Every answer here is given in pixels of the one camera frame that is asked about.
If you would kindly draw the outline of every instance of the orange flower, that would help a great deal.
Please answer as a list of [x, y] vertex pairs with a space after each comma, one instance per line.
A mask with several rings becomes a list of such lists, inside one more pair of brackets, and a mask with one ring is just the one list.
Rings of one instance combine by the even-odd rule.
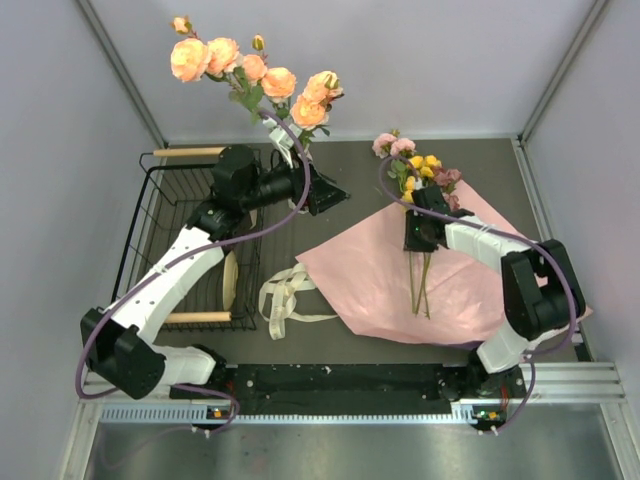
[[311, 130], [323, 123], [327, 123], [329, 115], [320, 103], [310, 102], [303, 95], [299, 95], [291, 108], [291, 116], [296, 124], [305, 130]]
[[262, 79], [265, 95], [275, 103], [280, 103], [293, 95], [296, 77], [284, 67], [270, 68]]
[[257, 84], [267, 73], [267, 66], [258, 55], [245, 55], [242, 67], [251, 85]]
[[185, 38], [176, 43], [171, 52], [171, 73], [183, 82], [196, 82], [204, 73], [211, 52], [196, 38]]
[[310, 102], [320, 103], [326, 98], [333, 98], [342, 94], [342, 88], [339, 88], [339, 85], [338, 75], [335, 72], [325, 70], [324, 72], [316, 73], [309, 79], [302, 95]]
[[242, 63], [242, 55], [238, 51], [238, 44], [230, 38], [216, 38], [207, 44], [211, 52], [211, 61], [207, 67], [207, 73], [222, 76], [223, 73], [233, 72], [233, 69]]

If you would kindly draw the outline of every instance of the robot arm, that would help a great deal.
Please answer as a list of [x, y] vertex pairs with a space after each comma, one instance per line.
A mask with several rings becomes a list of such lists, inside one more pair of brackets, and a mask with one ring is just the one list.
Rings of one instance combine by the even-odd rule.
[[[511, 369], [521, 362], [525, 352], [566, 331], [568, 299], [554, 270], [538, 252], [521, 242], [488, 232], [491, 226], [467, 210], [451, 212], [437, 186], [416, 190], [413, 199], [419, 207], [464, 217], [466, 222], [480, 228], [446, 223], [408, 211], [406, 250], [432, 252], [443, 246], [466, 253], [502, 275], [506, 321], [477, 350], [486, 373]], [[560, 265], [571, 287], [571, 301], [575, 303], [577, 315], [582, 315], [585, 300], [564, 246], [557, 240], [539, 245]]]
[[[100, 330], [89, 351], [87, 366], [132, 398], [143, 398], [158, 385], [205, 384], [216, 363], [224, 361], [203, 348], [160, 347], [153, 342], [167, 316], [191, 287], [224, 259], [227, 251], [211, 248], [212, 244], [237, 236], [252, 210], [282, 200], [300, 200], [305, 183], [303, 168], [290, 146], [283, 143], [289, 137], [281, 130], [274, 129], [270, 138], [283, 161], [270, 171], [262, 170], [247, 146], [234, 145], [221, 152], [212, 170], [211, 194], [138, 284], [154, 273], [159, 277], [128, 299]], [[349, 197], [313, 165], [310, 171], [311, 190], [305, 208], [312, 215]], [[187, 252], [193, 255], [167, 269]], [[98, 309], [85, 314], [80, 324], [83, 343], [102, 317], [103, 312]]]

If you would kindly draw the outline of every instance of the black wire basket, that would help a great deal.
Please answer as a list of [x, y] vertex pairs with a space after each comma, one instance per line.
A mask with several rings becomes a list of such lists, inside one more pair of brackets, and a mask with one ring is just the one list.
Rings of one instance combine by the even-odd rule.
[[[151, 167], [138, 197], [127, 235], [112, 301], [122, 297], [169, 249], [195, 207], [209, 194], [214, 163]], [[264, 212], [258, 210], [252, 231], [262, 229]], [[164, 331], [255, 330], [261, 239], [234, 246], [238, 262], [236, 298], [231, 320], [207, 323], [165, 323]], [[174, 309], [174, 313], [222, 311], [224, 262], [203, 275]]]

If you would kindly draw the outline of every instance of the white wall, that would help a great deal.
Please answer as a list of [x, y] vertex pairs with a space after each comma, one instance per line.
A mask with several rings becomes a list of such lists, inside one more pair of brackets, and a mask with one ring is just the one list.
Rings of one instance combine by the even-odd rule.
[[152, 147], [70, 0], [0, 15], [0, 478], [51, 478]]
[[530, 152], [555, 231], [596, 311], [640, 419], [640, 2], [616, 0], [552, 103]]
[[165, 137], [264, 140], [222, 85], [182, 85], [169, 70], [189, 14], [203, 39], [266, 39], [272, 66], [337, 71], [346, 97], [332, 138], [397, 126], [414, 138], [519, 133], [593, 0], [92, 0]]

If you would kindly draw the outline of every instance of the fabric strap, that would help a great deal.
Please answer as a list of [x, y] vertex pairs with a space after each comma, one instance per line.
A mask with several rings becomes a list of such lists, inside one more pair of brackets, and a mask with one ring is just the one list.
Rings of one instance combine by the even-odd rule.
[[[284, 338], [284, 321], [286, 318], [300, 322], [320, 322], [337, 317], [337, 315], [300, 315], [294, 311], [297, 303], [295, 293], [297, 291], [314, 290], [315, 288], [315, 283], [313, 283], [305, 266], [301, 263], [298, 263], [293, 268], [276, 273], [262, 285], [258, 298], [258, 308], [262, 318], [269, 322], [271, 338], [274, 340]], [[271, 312], [267, 317], [264, 314], [264, 304], [268, 293], [273, 294], [273, 297], [271, 298]]]

